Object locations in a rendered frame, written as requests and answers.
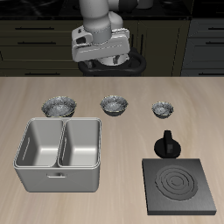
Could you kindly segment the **white two-bin basket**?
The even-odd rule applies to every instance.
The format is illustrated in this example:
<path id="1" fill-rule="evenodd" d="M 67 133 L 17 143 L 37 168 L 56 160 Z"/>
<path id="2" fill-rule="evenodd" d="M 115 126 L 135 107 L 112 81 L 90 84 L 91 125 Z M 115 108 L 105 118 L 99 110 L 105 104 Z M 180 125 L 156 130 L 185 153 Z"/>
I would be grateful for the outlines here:
<path id="1" fill-rule="evenodd" d="M 13 166 L 30 193 L 93 193 L 100 180 L 101 141 L 98 118 L 32 118 Z"/>

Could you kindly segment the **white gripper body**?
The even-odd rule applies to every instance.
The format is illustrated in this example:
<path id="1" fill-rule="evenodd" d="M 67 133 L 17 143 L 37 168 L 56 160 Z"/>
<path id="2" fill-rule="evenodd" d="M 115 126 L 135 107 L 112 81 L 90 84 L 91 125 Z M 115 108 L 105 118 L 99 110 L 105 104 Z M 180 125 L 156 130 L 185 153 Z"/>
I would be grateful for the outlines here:
<path id="1" fill-rule="evenodd" d="M 130 51 L 130 32 L 120 28 L 112 31 L 112 36 L 104 43 L 95 43 L 94 36 L 83 28 L 72 31 L 73 61 L 96 60 L 127 54 Z"/>

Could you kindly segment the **round black knob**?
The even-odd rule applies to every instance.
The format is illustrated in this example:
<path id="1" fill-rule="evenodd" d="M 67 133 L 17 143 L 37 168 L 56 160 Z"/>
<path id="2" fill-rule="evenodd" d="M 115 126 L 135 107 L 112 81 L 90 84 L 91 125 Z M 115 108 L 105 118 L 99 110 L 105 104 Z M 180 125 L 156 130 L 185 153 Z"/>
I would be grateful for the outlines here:
<path id="1" fill-rule="evenodd" d="M 181 146 L 172 138 L 172 132 L 165 130 L 163 137 L 155 142 L 154 151 L 160 158 L 177 158 L 180 155 Z"/>

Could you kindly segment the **small grey fluted bowl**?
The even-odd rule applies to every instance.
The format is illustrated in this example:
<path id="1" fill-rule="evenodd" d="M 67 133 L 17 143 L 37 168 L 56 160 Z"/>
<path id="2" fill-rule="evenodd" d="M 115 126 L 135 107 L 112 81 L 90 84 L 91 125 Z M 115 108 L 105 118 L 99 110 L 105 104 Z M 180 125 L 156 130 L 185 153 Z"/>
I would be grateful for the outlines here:
<path id="1" fill-rule="evenodd" d="M 166 101 L 158 101 L 152 105 L 152 112 L 160 119 L 168 118 L 174 111 L 174 107 Z"/>

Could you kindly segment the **black kitchen countertop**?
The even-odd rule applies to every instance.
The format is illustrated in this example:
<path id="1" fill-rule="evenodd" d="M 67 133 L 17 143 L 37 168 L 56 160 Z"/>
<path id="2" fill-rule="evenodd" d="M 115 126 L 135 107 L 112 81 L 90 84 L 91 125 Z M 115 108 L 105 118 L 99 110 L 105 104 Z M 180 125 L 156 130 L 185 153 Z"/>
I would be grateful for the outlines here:
<path id="1" fill-rule="evenodd" d="M 123 20 L 224 18 L 224 0 L 154 0 L 151 9 L 118 12 Z M 82 20 L 79 0 L 0 0 L 0 20 Z"/>

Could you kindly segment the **dark grey stove plate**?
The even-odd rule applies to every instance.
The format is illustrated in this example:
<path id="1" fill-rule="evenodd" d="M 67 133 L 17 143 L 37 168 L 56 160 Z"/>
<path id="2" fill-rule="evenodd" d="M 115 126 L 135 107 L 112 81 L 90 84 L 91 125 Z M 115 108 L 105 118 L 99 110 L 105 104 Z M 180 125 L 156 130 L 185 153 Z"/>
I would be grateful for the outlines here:
<path id="1" fill-rule="evenodd" d="M 216 207 L 198 158 L 144 158 L 148 215 L 215 215 Z"/>

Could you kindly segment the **dark olive kitchen cupboard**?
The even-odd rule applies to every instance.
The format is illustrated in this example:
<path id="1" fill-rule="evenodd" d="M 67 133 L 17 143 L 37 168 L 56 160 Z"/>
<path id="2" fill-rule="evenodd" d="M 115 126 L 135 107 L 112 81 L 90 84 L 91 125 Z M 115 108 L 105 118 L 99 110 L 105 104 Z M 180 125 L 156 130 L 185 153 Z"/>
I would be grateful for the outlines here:
<path id="1" fill-rule="evenodd" d="M 179 76 L 188 20 L 125 20 L 129 44 L 145 57 L 143 76 Z M 0 76 L 80 76 L 72 30 L 80 20 L 0 21 Z"/>

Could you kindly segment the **large grey fluted bowl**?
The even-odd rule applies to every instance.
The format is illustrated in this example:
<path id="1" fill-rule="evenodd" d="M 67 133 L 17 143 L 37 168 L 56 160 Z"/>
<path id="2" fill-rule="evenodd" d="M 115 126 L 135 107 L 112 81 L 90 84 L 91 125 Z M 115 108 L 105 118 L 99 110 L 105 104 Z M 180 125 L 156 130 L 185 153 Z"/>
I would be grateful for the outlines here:
<path id="1" fill-rule="evenodd" d="M 72 117 L 77 103 L 67 96 L 56 96 L 47 100 L 41 107 L 46 117 Z"/>

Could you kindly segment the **dark grey kitchen cupboard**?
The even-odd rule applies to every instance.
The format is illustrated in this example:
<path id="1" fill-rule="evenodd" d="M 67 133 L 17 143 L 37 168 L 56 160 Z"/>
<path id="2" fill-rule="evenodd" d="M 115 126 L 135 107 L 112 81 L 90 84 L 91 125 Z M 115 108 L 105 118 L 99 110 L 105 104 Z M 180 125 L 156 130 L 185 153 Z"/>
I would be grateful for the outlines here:
<path id="1" fill-rule="evenodd" d="M 224 18 L 195 18 L 191 21 L 181 75 L 224 76 Z"/>

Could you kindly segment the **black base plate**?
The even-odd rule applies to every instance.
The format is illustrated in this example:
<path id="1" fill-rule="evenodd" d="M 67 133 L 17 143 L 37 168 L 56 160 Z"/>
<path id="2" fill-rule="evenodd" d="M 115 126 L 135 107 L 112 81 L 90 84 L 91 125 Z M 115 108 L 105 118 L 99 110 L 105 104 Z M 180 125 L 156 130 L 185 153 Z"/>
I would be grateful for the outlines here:
<path id="1" fill-rule="evenodd" d="M 106 66 L 92 59 L 93 68 L 88 68 L 87 62 L 78 63 L 78 68 L 86 77 L 137 77 L 146 68 L 145 58 L 134 47 L 130 48 L 129 59 L 119 66 Z"/>

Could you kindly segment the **medium grey fluted bowl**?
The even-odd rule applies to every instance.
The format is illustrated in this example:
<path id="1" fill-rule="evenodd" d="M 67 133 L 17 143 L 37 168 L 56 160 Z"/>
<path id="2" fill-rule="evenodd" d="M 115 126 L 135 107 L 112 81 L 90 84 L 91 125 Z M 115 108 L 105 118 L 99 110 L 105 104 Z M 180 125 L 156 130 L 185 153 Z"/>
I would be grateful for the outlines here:
<path id="1" fill-rule="evenodd" d="M 118 95 L 106 96 L 100 103 L 102 110 L 109 116 L 120 116 L 128 105 L 128 102 Z"/>

